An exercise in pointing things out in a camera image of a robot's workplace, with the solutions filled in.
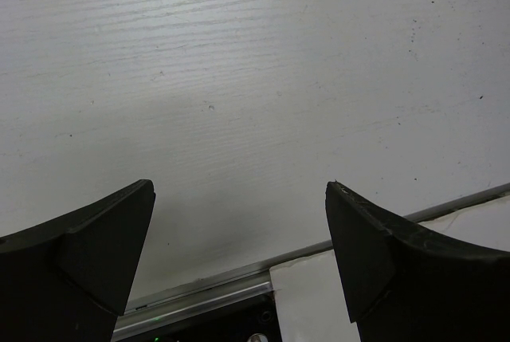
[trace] white painted wood surface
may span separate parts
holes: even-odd
[[[132,299],[510,179],[508,0],[0,7],[1,232],[152,179]]]

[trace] black plastic piece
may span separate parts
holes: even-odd
[[[154,201],[152,182],[140,180],[0,238],[0,340],[109,341]]]
[[[428,230],[337,182],[326,211],[361,341],[508,340],[510,253]]]

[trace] black device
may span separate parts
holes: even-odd
[[[155,193],[140,180],[0,238],[0,340],[112,338],[124,314]]]
[[[510,340],[510,253],[428,230],[337,182],[326,212],[362,342]]]

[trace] wood grain texture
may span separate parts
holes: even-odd
[[[508,0],[0,0],[0,229],[152,179],[131,298],[510,179]]]

